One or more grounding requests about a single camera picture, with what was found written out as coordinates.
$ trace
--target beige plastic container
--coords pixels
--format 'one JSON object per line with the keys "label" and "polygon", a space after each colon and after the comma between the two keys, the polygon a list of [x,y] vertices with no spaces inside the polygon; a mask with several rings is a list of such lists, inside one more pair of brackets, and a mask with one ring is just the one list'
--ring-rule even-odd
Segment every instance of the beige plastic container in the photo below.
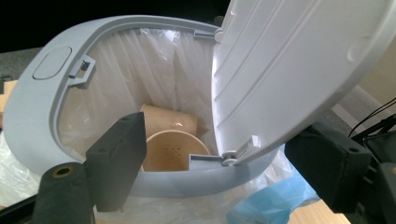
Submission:
{"label": "beige plastic container", "polygon": [[197,117],[193,114],[163,109],[153,105],[142,105],[145,114],[146,137],[155,133],[178,130],[192,135],[197,134]]}
{"label": "beige plastic container", "polygon": [[204,143],[189,133],[169,130],[155,133],[148,139],[144,171],[189,170],[190,154],[209,155]]}

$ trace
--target open lid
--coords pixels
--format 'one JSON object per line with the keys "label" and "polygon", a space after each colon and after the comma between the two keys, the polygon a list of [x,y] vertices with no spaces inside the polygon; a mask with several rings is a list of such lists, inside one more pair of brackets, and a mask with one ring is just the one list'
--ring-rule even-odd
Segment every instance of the open lid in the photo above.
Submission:
{"label": "open lid", "polygon": [[394,37],[395,8],[392,0],[233,0],[215,35],[219,154],[251,161],[335,105]]}

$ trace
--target blue plastic bag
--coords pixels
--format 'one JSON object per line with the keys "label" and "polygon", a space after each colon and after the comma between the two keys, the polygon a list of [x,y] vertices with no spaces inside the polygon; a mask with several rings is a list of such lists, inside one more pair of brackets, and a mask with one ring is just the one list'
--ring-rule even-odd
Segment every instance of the blue plastic bag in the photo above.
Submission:
{"label": "blue plastic bag", "polygon": [[238,203],[227,213],[229,224],[287,224],[291,212],[299,206],[319,200],[305,179],[287,178],[262,189]]}

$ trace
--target container lid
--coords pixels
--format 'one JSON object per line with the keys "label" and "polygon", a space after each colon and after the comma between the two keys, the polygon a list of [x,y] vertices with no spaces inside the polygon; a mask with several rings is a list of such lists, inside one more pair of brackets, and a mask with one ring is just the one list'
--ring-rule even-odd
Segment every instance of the container lid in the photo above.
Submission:
{"label": "container lid", "polygon": [[251,161],[335,105],[394,37],[394,12],[394,1],[233,0],[215,35],[219,154]]}

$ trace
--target black cable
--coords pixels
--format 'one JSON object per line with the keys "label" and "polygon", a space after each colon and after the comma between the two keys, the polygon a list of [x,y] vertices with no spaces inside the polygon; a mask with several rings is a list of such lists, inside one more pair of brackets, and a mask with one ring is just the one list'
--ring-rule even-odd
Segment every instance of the black cable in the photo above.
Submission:
{"label": "black cable", "polygon": [[392,100],[390,100],[389,102],[387,102],[384,105],[381,105],[378,109],[376,109],[375,111],[373,111],[370,115],[368,115],[365,119],[363,119],[361,122],[359,122],[353,129],[352,131],[350,131],[348,137],[350,137],[350,135],[352,135],[352,133],[363,124],[363,122],[365,122],[367,119],[372,118],[373,116],[379,114],[380,112],[384,111],[385,109],[389,108],[390,106],[396,104],[396,98],[393,98]]}

